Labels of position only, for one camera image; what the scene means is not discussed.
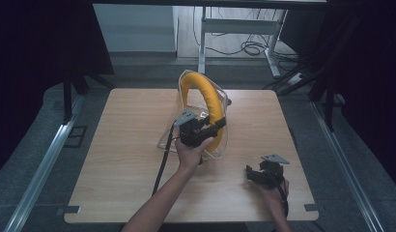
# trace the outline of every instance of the gray floor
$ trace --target gray floor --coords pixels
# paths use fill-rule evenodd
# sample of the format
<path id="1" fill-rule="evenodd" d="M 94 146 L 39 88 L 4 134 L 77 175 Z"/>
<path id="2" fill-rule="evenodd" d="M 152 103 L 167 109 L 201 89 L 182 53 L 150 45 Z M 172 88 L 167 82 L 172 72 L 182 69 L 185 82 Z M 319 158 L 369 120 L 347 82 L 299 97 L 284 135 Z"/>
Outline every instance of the gray floor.
<path id="1" fill-rule="evenodd" d="M 105 78 L 120 88 L 176 88 L 183 70 L 197 69 L 194 59 L 113 57 L 113 62 L 116 75 Z M 207 76 L 224 89 L 262 89 L 272 81 L 265 60 L 210 60 Z M 67 224 L 61 214 L 69 203 L 109 93 L 93 79 L 87 80 L 90 91 L 75 123 L 87 127 L 84 140 L 78 148 L 62 149 L 23 231 L 119 231 L 121 228 L 120 224 Z M 370 231 L 307 99 L 309 88 L 305 86 L 289 96 L 279 97 L 320 213 L 316 221 L 291 221 L 291 225 L 294 231 Z M 61 85 L 45 93 L 38 118 L 0 173 L 0 231 L 8 223 L 60 127 L 62 96 Z M 338 109 L 333 122 L 335 134 L 384 231 L 396 231 L 395 185 Z M 271 231 L 273 226 L 270 222 L 252 222 L 247 223 L 247 228 L 251 232 Z"/>

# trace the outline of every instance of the wooden table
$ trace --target wooden table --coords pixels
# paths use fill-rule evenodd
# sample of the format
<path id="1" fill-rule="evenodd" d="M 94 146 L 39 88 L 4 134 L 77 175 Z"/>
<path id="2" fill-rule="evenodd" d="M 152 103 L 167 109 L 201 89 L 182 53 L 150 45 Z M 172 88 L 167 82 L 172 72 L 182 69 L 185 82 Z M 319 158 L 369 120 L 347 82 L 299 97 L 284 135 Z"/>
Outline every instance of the wooden table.
<path id="1" fill-rule="evenodd" d="M 228 146 L 222 159 L 199 166 L 166 222 L 233 222 L 270 220 L 258 190 L 246 180 L 248 164 L 259 168 L 261 155 L 279 154 L 290 181 L 288 220 L 315 220 L 306 211 L 315 201 L 274 92 L 227 90 Z M 157 143 L 171 119 L 177 90 L 115 89 L 111 91 L 84 162 L 70 206 L 77 222 L 127 222 L 150 198 L 163 150 Z M 198 98 L 194 91 L 189 98 Z M 170 153 L 161 184 L 178 167 Z"/>

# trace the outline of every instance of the finger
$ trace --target finger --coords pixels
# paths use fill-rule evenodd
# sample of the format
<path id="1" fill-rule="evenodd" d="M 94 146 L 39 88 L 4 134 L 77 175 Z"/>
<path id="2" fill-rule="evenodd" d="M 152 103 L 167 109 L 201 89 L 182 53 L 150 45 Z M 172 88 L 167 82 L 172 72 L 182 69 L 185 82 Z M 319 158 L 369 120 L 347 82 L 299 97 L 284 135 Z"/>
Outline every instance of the finger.
<path id="1" fill-rule="evenodd" d="M 208 148 L 211 144 L 213 143 L 213 137 L 209 137 L 209 138 L 207 138 L 207 139 L 205 139 L 202 143 L 201 143 L 201 145 L 199 145 L 199 149 L 201 150 L 201 151 L 204 151 L 206 148 Z"/>
<path id="2" fill-rule="evenodd" d="M 177 150 L 178 150 L 178 149 L 185 149 L 185 148 L 187 148 L 187 146 L 186 146 L 185 144 L 183 144 L 182 141 L 181 141 L 179 138 L 177 138 L 177 139 L 175 140 L 175 147 L 177 148 Z"/>
<path id="3" fill-rule="evenodd" d="M 289 181 L 285 180 L 285 190 L 286 190 L 286 195 L 289 195 Z"/>

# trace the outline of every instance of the black cable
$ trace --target black cable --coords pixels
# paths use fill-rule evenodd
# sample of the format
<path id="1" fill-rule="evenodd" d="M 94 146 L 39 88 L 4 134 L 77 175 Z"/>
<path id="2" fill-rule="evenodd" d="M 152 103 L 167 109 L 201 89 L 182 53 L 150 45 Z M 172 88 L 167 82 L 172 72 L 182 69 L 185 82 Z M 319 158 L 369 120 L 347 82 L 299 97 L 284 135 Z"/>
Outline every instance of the black cable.
<path id="1" fill-rule="evenodd" d="M 273 12 L 272 21 L 273 21 L 275 15 L 276 15 L 276 9 Z"/>
<path id="2" fill-rule="evenodd" d="M 255 9 L 252 8 L 252 10 L 246 15 L 245 19 L 248 19 L 248 18 L 249 18 L 249 15 L 251 15 L 254 11 L 255 11 Z"/>
<path id="3" fill-rule="evenodd" d="M 162 157 L 161 167 L 159 168 L 158 174 L 156 175 L 156 183 L 154 185 L 153 194 L 156 194 L 158 190 L 159 181 L 161 180 L 162 172 L 164 171 L 165 164 L 167 163 L 168 153 L 170 152 L 171 142 L 173 140 L 173 130 L 174 124 L 171 126 L 171 129 L 168 134 L 167 144 L 165 145 L 164 156 Z"/>
<path id="4" fill-rule="evenodd" d="M 223 15 L 221 13 L 221 8 L 220 7 L 218 7 L 218 14 L 221 16 L 221 18 L 223 18 Z M 211 35 L 214 36 L 214 37 L 219 37 L 219 36 L 228 35 L 228 33 L 219 33 L 219 34 L 211 33 Z"/>
<path id="5" fill-rule="evenodd" d="M 265 17 L 267 16 L 267 12 L 268 12 L 268 9 L 265 9 L 265 12 L 264 12 L 264 20 L 265 20 Z"/>
<path id="6" fill-rule="evenodd" d="M 286 69 L 284 66 L 282 66 L 282 63 L 297 63 L 297 61 L 291 61 L 291 60 L 283 60 L 283 61 L 278 61 L 277 66 L 283 70 L 283 71 L 290 71 L 291 69 Z"/>
<path id="7" fill-rule="evenodd" d="M 286 183 L 285 183 L 285 177 L 283 177 L 283 187 L 285 188 L 285 191 L 283 191 L 282 187 L 280 187 L 280 184 L 277 183 L 276 179 L 273 177 L 272 173 L 267 169 L 264 168 L 268 174 L 270 175 L 270 177 L 273 180 L 273 183 L 276 185 L 276 188 L 278 189 L 280 196 L 282 197 L 282 203 L 283 203 L 283 208 L 285 210 L 285 217 L 288 217 L 289 214 L 289 204 L 288 204 L 288 195 L 286 194 L 287 190 L 286 190 Z"/>
<path id="8" fill-rule="evenodd" d="M 281 55 L 281 56 L 298 56 L 298 54 L 294 53 L 294 54 L 285 54 L 285 53 L 280 53 L 277 51 L 273 51 L 274 54 L 276 55 Z"/>
<path id="9" fill-rule="evenodd" d="M 193 8 L 193 14 L 192 14 L 192 30 L 193 30 L 195 42 L 198 45 L 200 45 L 198 42 L 197 36 L 196 36 L 196 32 L 195 32 L 195 7 Z M 228 33 L 221 33 L 219 35 L 213 35 L 213 36 L 219 37 L 219 36 L 224 36 L 224 35 L 228 35 Z M 260 55 L 261 53 L 263 53 L 269 47 L 269 37 L 268 37 L 268 41 L 267 41 L 263 35 L 258 35 L 258 36 L 261 36 L 261 38 L 265 41 L 266 45 L 264 45 L 262 43 L 252 42 L 251 40 L 253 39 L 253 36 L 254 35 L 252 35 L 252 34 L 249 35 L 248 38 L 246 39 L 246 41 L 240 44 L 240 50 L 237 50 L 237 51 L 223 52 L 223 51 L 217 50 L 212 47 L 207 47 L 207 46 L 205 47 L 205 49 L 212 50 L 214 52 L 217 52 L 217 53 L 220 53 L 223 55 L 234 55 L 234 54 L 238 54 L 238 53 L 244 51 L 248 55 L 257 56 L 257 55 Z"/>
<path id="10" fill-rule="evenodd" d="M 287 81 L 289 81 L 289 79 L 292 78 L 292 76 L 294 74 L 299 73 L 299 71 L 301 71 L 303 68 L 304 68 L 304 65 L 297 64 L 293 69 L 286 72 L 279 79 L 274 80 L 271 83 L 265 85 L 264 88 L 262 88 L 262 89 L 263 90 L 270 89 L 270 90 L 273 90 L 276 92 L 281 86 L 283 86 Z"/>

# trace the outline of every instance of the electric wire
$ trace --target electric wire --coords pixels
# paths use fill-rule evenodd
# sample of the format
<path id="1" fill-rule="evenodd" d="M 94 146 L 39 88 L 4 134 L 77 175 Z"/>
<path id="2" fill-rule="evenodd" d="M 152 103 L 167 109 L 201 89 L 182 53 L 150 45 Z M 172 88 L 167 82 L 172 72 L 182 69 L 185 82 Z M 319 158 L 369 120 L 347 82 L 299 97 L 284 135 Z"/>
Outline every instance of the electric wire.
<path id="1" fill-rule="evenodd" d="M 346 18 L 337 28 L 336 30 L 325 40 L 325 42 L 319 47 L 319 49 L 311 54 L 305 55 L 301 59 L 296 57 L 296 62 L 297 65 L 289 70 L 287 73 L 282 75 L 279 79 L 274 80 L 267 85 L 265 85 L 262 89 L 271 89 L 277 93 L 277 95 L 281 95 L 278 93 L 278 90 L 287 84 L 289 80 L 295 75 L 296 73 L 300 73 L 302 70 L 307 69 L 310 67 L 314 62 L 316 63 L 319 61 L 319 57 L 322 57 L 325 52 L 327 52 L 328 48 L 333 45 L 334 39 L 336 36 L 340 35 L 341 30 L 346 26 L 347 22 L 349 21 L 348 18 Z M 282 54 L 276 54 L 277 52 L 273 52 L 274 56 L 276 57 L 282 57 Z M 291 54 L 286 54 L 286 61 L 295 61 L 290 58 Z M 314 78 L 316 78 L 318 75 L 322 74 L 326 70 L 327 63 L 325 63 L 321 68 L 319 68 L 317 71 L 313 72 L 310 74 L 310 76 L 307 77 L 305 80 L 301 80 L 302 83 L 309 83 L 313 81 Z"/>
<path id="2" fill-rule="evenodd" d="M 159 182 L 161 180 L 162 173 L 164 172 L 165 164 L 167 163 L 168 153 L 170 152 L 171 142 L 173 141 L 174 123 L 172 124 L 171 129 L 168 133 L 168 139 L 167 139 L 167 144 L 165 145 L 164 156 L 162 157 L 161 167 L 159 168 L 158 174 L 156 175 L 156 183 L 154 184 L 152 195 L 156 194 L 156 191 L 158 190 Z"/>
<path id="3" fill-rule="evenodd" d="M 246 18 L 248 18 L 250 16 L 250 14 L 254 14 L 254 12 L 255 12 L 255 9 L 252 9 L 252 11 L 249 12 L 249 14 L 246 16 Z M 218 8 L 218 13 L 219 13 L 219 15 L 221 15 L 221 18 L 223 18 L 223 15 L 220 13 L 220 8 Z M 258 13 L 256 16 L 254 15 L 254 18 L 259 19 L 260 14 L 261 14 L 261 9 L 258 9 Z M 274 19 L 275 14 L 276 14 L 276 10 L 273 13 L 272 19 Z M 193 30 L 194 40 L 200 46 L 200 43 L 198 42 L 198 39 L 196 36 L 196 31 L 195 31 L 195 7 L 193 8 L 193 14 L 192 14 L 192 30 Z M 212 33 L 212 35 L 215 37 L 220 37 L 220 36 L 228 35 L 228 33 L 221 33 L 221 34 L 216 34 L 216 35 L 214 35 Z M 263 39 L 265 44 L 259 43 L 259 42 L 253 42 L 254 36 L 255 35 L 253 35 L 253 34 L 249 35 L 248 38 L 246 39 L 246 41 L 240 44 L 240 49 L 233 51 L 233 52 L 224 52 L 224 51 L 220 51 L 215 48 L 207 47 L 207 46 L 205 47 L 205 49 L 208 49 L 208 50 L 211 50 L 211 51 L 223 54 L 223 55 L 235 55 L 235 54 L 238 54 L 238 53 L 244 51 L 246 54 L 248 54 L 250 56 L 257 56 L 257 55 L 264 53 L 265 50 L 269 47 L 269 36 L 268 36 L 268 40 L 266 40 L 263 35 L 257 35 L 258 38 L 260 37 Z"/>
<path id="4" fill-rule="evenodd" d="M 280 196 L 282 197 L 283 208 L 285 210 L 285 217 L 287 218 L 288 214 L 289 214 L 289 204 L 288 204 L 288 195 L 287 195 L 287 190 L 286 190 L 285 177 L 283 177 L 283 188 L 285 189 L 285 190 L 283 190 L 282 187 L 280 187 L 280 184 L 277 183 L 276 179 L 273 177 L 273 175 L 269 171 L 269 169 L 265 168 L 265 170 L 270 175 L 270 177 L 273 181 L 273 184 L 276 185 L 276 188 L 279 191 Z"/>
<path id="5" fill-rule="evenodd" d="M 221 9 L 221 8 L 218 7 L 218 14 L 221 16 L 221 18 L 223 18 L 223 15 L 222 15 L 220 9 Z M 228 34 L 228 33 L 219 33 L 219 34 L 211 33 L 211 35 L 214 36 L 214 37 L 224 36 L 224 35 L 227 35 L 227 34 Z"/>

